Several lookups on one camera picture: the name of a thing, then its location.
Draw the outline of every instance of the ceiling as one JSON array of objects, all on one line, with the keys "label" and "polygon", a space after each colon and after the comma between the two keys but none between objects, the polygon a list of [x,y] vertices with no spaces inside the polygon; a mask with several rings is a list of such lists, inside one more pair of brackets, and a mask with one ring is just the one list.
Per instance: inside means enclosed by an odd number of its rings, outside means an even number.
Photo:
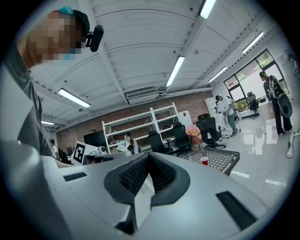
[{"label": "ceiling", "polygon": [[[201,3],[202,0],[60,0],[48,5],[47,12],[63,5],[81,10],[88,15],[91,29],[101,24],[105,30],[98,52],[82,49],[73,60],[58,60],[32,69],[31,76],[43,100],[43,119],[55,123],[48,128],[63,129],[128,107],[127,92],[159,88],[160,98],[164,98],[181,91],[206,90],[208,80],[243,57],[242,50],[269,27],[262,21],[263,10],[254,1],[217,0],[207,20],[198,16]],[[186,59],[172,85],[166,88],[176,59],[182,55]],[[82,107],[57,95],[60,88],[91,107],[80,112]]]}]

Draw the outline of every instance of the blue hair clip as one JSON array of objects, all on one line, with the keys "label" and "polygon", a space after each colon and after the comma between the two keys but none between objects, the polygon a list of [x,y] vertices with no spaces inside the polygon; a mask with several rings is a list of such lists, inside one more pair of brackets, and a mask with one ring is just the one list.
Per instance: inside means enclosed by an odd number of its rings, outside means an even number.
[{"label": "blue hair clip", "polygon": [[70,6],[63,6],[58,10],[60,13],[66,13],[70,15],[74,15],[74,12]]}]

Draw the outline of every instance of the black pants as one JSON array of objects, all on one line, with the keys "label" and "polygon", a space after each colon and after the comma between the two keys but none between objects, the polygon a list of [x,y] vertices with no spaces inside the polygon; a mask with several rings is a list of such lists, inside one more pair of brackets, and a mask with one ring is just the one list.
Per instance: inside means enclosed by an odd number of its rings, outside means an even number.
[{"label": "black pants", "polygon": [[[274,114],[275,114],[277,133],[279,135],[280,133],[284,133],[282,126],[281,126],[281,116],[280,116],[281,110],[280,110],[277,99],[274,98],[272,95],[270,97],[272,100],[273,110],[274,110]],[[285,128],[285,131],[291,130],[292,124],[291,124],[290,118],[285,117],[283,114],[282,114],[282,118],[283,118],[283,126]]]}]

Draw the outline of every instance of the office chair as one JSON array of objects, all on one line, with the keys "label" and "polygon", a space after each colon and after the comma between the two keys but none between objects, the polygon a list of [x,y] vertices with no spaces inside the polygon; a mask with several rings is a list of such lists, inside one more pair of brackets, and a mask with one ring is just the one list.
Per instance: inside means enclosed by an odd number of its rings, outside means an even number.
[{"label": "office chair", "polygon": [[258,102],[255,98],[255,94],[253,94],[252,92],[249,92],[247,95],[248,95],[247,101],[249,102],[249,109],[254,110],[254,116],[253,116],[253,119],[254,119],[255,116],[259,116],[259,113],[257,112]]},{"label": "office chair", "polygon": [[205,120],[205,119],[208,119],[208,118],[210,118],[210,115],[208,113],[205,113],[205,114],[202,114],[202,115],[198,116],[199,121],[202,121],[202,120]]},{"label": "office chair", "polygon": [[193,142],[190,140],[186,133],[186,127],[182,125],[180,122],[175,123],[175,126],[173,127],[173,134],[175,137],[175,145],[177,148],[177,156],[179,156],[181,153],[185,152],[193,152],[191,149],[191,146],[193,145]]},{"label": "office chair", "polygon": [[201,131],[202,141],[205,142],[208,147],[216,148],[223,146],[224,148],[226,148],[224,144],[216,143],[216,141],[222,141],[222,133],[220,126],[218,127],[219,132],[217,131],[215,118],[208,118],[204,121],[197,121],[196,125]]},{"label": "office chair", "polygon": [[173,149],[170,148],[169,142],[168,147],[165,148],[157,131],[150,131],[148,135],[149,136],[147,137],[147,141],[151,145],[153,152],[159,152],[164,154],[171,154],[173,152]]}]

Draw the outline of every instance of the air conditioning unit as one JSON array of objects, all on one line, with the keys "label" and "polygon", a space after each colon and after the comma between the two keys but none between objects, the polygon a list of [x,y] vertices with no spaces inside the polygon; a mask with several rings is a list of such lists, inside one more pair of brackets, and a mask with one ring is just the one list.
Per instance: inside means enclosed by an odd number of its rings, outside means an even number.
[{"label": "air conditioning unit", "polygon": [[130,104],[137,104],[154,100],[158,96],[158,89],[154,88],[127,94],[126,98]]}]

